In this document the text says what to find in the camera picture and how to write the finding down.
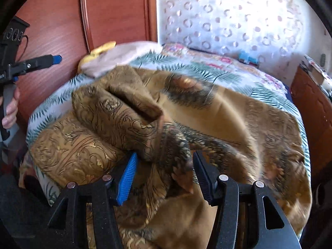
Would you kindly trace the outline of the left hand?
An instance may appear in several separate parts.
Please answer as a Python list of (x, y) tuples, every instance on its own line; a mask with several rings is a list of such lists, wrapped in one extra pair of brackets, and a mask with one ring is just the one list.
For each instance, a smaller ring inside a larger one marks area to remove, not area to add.
[(20, 91), (18, 88), (16, 88), (13, 94), (13, 98), (6, 108), (6, 116), (2, 119), (2, 125), (5, 129), (10, 129), (16, 123), (19, 98)]

